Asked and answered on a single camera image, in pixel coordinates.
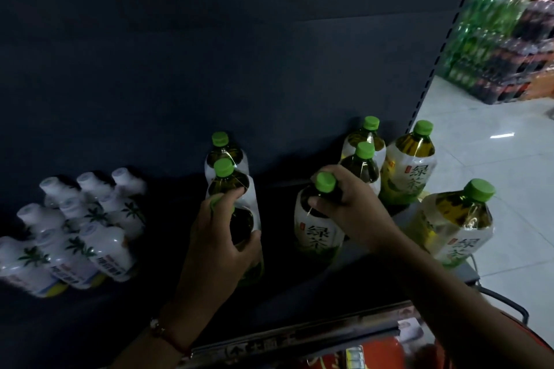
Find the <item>hand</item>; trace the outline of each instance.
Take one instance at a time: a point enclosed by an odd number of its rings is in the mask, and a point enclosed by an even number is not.
[[[239,188],[204,200],[192,224],[190,245],[175,297],[160,314],[160,324],[162,318],[171,324],[169,329],[174,337],[181,339],[181,344],[191,343],[196,338],[189,338],[191,325],[198,331],[196,336],[200,334],[231,296],[246,270],[261,258],[260,231],[252,232],[240,252],[231,240],[229,223],[233,203],[243,193],[244,188]],[[211,201],[215,197],[221,200],[212,213]]]
[[[329,216],[353,240],[371,252],[377,251],[388,235],[398,231],[396,224],[371,187],[342,165],[327,165],[327,171],[337,179],[342,190],[342,203],[335,204],[322,197],[310,197],[308,204]]]

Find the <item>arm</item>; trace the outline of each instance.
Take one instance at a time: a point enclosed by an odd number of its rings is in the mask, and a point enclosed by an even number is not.
[[[311,197],[310,206],[332,218],[387,266],[456,367],[554,367],[554,353],[536,344],[407,238],[368,185],[340,165],[322,170],[337,178],[342,204]]]
[[[135,339],[111,369],[174,369],[187,350],[261,253],[260,231],[250,235],[239,252],[231,240],[232,207],[244,189],[226,193],[211,213],[211,198],[204,200],[190,229],[190,245],[175,295],[159,315],[160,326],[178,346],[154,338],[150,329]]]

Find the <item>left hand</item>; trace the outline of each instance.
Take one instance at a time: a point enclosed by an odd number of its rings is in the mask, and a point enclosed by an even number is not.
[[[190,322],[199,328],[200,334],[221,305],[236,289],[240,278],[251,264],[261,257],[260,231],[254,231],[242,251],[232,242],[231,222],[233,203],[244,193],[244,188],[232,190],[221,196],[213,213],[211,201],[202,202],[200,211],[190,229],[190,245],[184,261],[181,278],[174,298],[163,307],[160,322],[165,319],[176,338],[182,343],[182,331],[190,331]]]

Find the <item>tiled floor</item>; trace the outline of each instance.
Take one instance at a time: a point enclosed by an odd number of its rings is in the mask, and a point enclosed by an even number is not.
[[[495,236],[475,254],[481,282],[525,307],[531,329],[554,346],[553,109],[550,98],[488,106],[435,77],[418,119],[433,122],[439,161],[427,191],[460,190],[475,177],[496,187]]]

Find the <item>green bottle cap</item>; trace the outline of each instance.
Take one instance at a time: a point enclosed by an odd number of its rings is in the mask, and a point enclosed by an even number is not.
[[[427,120],[419,120],[414,126],[414,133],[420,136],[428,136],[433,131],[433,123]]]
[[[356,156],[371,159],[375,155],[375,145],[370,142],[360,142],[356,146]]]
[[[330,193],[335,189],[337,179],[330,172],[320,172],[315,178],[315,188],[322,193]]]
[[[373,115],[364,118],[364,129],[377,130],[379,128],[379,119]]]
[[[217,197],[217,198],[214,198],[214,199],[212,200],[212,202],[209,204],[209,206],[211,207],[212,211],[213,211],[214,207],[218,204],[219,200],[221,200],[221,197],[223,197],[223,196],[219,196],[219,197]]]
[[[214,146],[220,148],[229,143],[229,136],[224,131],[217,131],[212,134],[212,142]]]
[[[496,190],[494,185],[481,178],[473,178],[464,187],[464,196],[484,203],[494,196]]]
[[[235,167],[231,162],[231,159],[227,159],[226,157],[224,157],[223,159],[218,159],[213,164],[213,169],[215,170],[218,177],[225,178],[233,173]]]

